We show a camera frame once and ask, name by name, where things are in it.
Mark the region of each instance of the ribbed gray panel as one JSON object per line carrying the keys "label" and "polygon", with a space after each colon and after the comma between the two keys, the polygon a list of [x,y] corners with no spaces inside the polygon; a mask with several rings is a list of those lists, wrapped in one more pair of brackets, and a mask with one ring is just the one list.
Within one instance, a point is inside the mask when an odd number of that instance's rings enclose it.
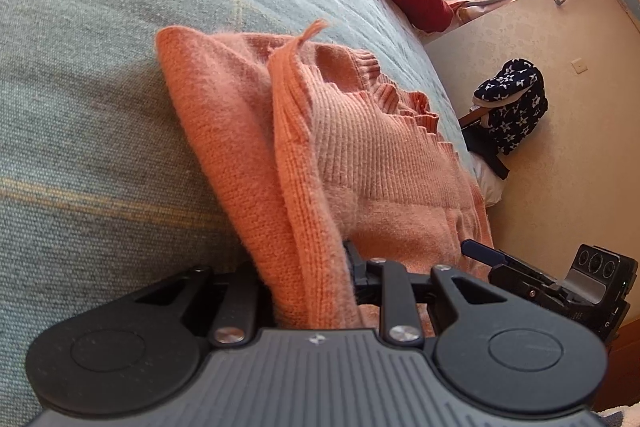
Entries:
{"label": "ribbed gray panel", "polygon": [[216,352],[194,384],[134,417],[87,421],[48,412],[33,427],[596,427],[587,412],[527,422],[460,401],[418,351],[383,346],[370,330],[265,330],[258,343]]}

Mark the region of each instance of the bed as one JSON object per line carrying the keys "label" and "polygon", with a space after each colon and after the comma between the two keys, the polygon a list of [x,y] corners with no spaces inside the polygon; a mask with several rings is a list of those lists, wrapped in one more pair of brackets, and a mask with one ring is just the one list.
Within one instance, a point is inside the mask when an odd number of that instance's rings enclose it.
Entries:
{"label": "bed", "polygon": [[425,92],[465,166],[444,89],[388,0],[0,0],[0,426],[38,412],[22,364],[53,323],[242,246],[188,147],[154,35],[181,24],[367,48]]}

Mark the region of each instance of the circular pad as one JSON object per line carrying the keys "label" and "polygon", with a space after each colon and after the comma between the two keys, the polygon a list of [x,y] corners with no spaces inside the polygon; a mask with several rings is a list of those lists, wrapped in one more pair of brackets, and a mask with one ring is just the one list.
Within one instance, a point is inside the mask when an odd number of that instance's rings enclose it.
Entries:
{"label": "circular pad", "polygon": [[79,366],[99,373],[126,369],[144,354],[145,341],[131,331],[92,331],[71,347],[71,357]]}
{"label": "circular pad", "polygon": [[544,371],[558,363],[562,346],[546,333],[510,330],[489,341],[489,353],[496,362],[516,371]]}

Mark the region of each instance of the backpack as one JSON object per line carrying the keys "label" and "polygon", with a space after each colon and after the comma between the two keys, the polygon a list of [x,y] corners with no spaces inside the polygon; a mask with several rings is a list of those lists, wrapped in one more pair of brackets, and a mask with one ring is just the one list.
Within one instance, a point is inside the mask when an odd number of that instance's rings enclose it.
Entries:
{"label": "backpack", "polygon": [[498,74],[480,84],[473,103],[491,109],[480,125],[504,155],[533,131],[548,109],[542,73],[524,58],[505,62]]}

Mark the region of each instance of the electrical outlet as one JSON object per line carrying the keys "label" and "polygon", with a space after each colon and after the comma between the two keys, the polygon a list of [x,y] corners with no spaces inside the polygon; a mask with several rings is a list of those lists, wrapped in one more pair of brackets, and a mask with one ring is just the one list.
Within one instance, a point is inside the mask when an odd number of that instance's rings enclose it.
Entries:
{"label": "electrical outlet", "polygon": [[582,58],[576,58],[571,61],[571,65],[574,67],[576,73],[584,73],[587,70],[587,64]]}

